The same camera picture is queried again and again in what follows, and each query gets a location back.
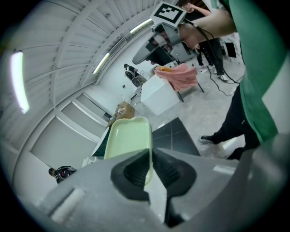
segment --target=light green tray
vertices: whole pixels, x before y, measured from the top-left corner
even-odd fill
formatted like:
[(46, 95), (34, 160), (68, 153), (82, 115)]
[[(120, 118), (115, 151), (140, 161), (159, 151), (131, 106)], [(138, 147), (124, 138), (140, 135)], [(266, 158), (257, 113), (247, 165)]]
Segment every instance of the light green tray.
[(119, 119), (111, 128), (104, 159), (146, 148), (152, 150), (152, 133), (147, 118)]

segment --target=wire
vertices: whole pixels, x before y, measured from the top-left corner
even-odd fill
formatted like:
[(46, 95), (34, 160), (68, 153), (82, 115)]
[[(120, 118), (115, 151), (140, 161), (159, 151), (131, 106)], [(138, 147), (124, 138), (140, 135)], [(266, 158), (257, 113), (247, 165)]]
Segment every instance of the wire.
[(194, 26), (197, 30), (199, 30), (199, 32), (200, 32), (200, 33), (205, 37), (205, 39), (206, 39), (207, 43), (209, 44), (209, 47), (210, 47), (210, 49), (211, 49), (213, 55), (214, 55), (214, 58), (219, 62), (220, 67), (222, 67), (224, 73), (228, 76), (228, 78), (230, 78), (230, 79), (233, 81), (233, 83), (227, 83), (227, 84), (240, 84), (239, 82), (236, 82), (235, 80), (233, 80), (233, 79), (232, 79), (232, 78), (227, 74), (226, 70), (223, 68), (223, 65), (222, 65), (222, 64), (220, 63), (220, 61), (218, 60), (218, 58), (217, 58), (217, 56), (216, 56), (216, 54), (215, 54), (215, 52), (214, 52), (214, 50), (213, 50), (213, 48), (212, 48), (210, 42), (209, 42), (208, 37), (206, 36), (206, 34), (205, 34), (203, 31), (205, 31), (206, 33), (209, 33), (209, 34), (212, 36), (213, 39), (214, 39), (214, 36), (213, 36), (210, 32), (208, 32), (207, 30), (202, 29), (201, 27), (197, 26), (196, 24), (193, 24), (191, 21), (189, 21), (189, 20), (187, 20), (187, 19), (185, 19), (185, 20), (186, 20), (188, 23), (190, 23), (192, 26)]
[(210, 73), (210, 76), (209, 76), (209, 78), (216, 84), (216, 86), (217, 86), (217, 88), (218, 88), (218, 90), (220, 91), (220, 92), (222, 92), (224, 95), (226, 95), (227, 97), (230, 97), (231, 95), (227, 95), (223, 90), (220, 90), (219, 89), (219, 86), (218, 86), (218, 84), (214, 81), (214, 79), (212, 79), (212, 72), (209, 70), (209, 67), (207, 66), (207, 68), (208, 68), (208, 71), (209, 71), (209, 73)]

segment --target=gray floor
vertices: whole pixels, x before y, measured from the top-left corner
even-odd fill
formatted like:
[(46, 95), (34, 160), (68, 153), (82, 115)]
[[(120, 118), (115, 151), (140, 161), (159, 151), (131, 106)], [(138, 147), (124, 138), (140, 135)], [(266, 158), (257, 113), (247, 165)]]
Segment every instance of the gray floor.
[[(192, 63), (197, 66), (196, 60), (187, 62), (187, 65), (191, 65)], [(245, 71), (244, 65), (230, 63), (228, 61), (224, 61), (224, 69), (234, 80), (242, 77)], [(184, 97), (184, 103), (179, 102), (159, 116), (154, 115), (145, 106), (142, 106), (140, 97), (136, 97), (132, 102), (133, 107), (136, 109), (135, 116), (146, 117), (151, 123), (152, 131), (179, 117), (196, 144), (201, 156), (216, 158), (228, 157), (237, 147), (244, 146), (245, 141), (243, 136), (218, 145), (203, 145), (198, 141), (199, 136), (212, 135), (218, 131), (225, 119), (232, 99), (232, 96), (227, 97), (220, 92), (214, 82), (210, 80), (209, 76), (209, 71), (199, 72), (197, 76), (198, 82), (205, 93), (202, 93), (198, 86), (194, 87)], [(237, 84), (230, 85), (224, 83), (218, 79), (217, 75), (212, 74), (212, 78), (219, 85), (220, 89), (228, 95), (233, 94), (237, 87)]]

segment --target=ceiling light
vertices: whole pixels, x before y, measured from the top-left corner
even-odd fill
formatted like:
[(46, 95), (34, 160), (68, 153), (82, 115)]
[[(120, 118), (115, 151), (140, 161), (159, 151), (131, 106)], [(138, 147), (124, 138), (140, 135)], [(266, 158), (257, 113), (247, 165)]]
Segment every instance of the ceiling light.
[(137, 29), (139, 29), (140, 27), (143, 27), (145, 24), (147, 24), (147, 23), (149, 23), (149, 22), (151, 22), (151, 21), (152, 21), (152, 19), (148, 19), (148, 20), (146, 20), (145, 22), (143, 22), (143, 23), (139, 24), (138, 26), (136, 26), (135, 28), (133, 28), (133, 29), (130, 31), (130, 33), (134, 33)]
[(108, 58), (109, 55), (110, 55), (110, 54), (107, 53), (107, 54), (104, 56), (104, 58), (101, 60), (101, 62), (99, 63), (99, 65), (96, 67), (96, 69), (95, 69), (95, 71), (93, 72), (93, 74), (95, 74), (95, 73), (100, 69), (100, 67), (102, 66), (102, 64), (104, 63), (104, 61)]
[(29, 104), (27, 101), (24, 82), (23, 82), (23, 70), (22, 70), (22, 61), (23, 61), (23, 53), (17, 52), (14, 53), (10, 60), (10, 71), (11, 71), (11, 79), (12, 85), (14, 88), (14, 93), (21, 108), (23, 114), (27, 113), (29, 110)]

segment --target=cardboard box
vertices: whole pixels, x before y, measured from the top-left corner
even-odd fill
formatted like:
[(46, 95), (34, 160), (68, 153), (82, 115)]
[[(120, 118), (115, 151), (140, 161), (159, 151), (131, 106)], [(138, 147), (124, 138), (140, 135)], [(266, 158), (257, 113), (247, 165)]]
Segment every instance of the cardboard box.
[(135, 109), (129, 103), (123, 101), (117, 106), (115, 114), (108, 122), (107, 127), (113, 125), (113, 123), (118, 119), (133, 118), (134, 114), (135, 114)]

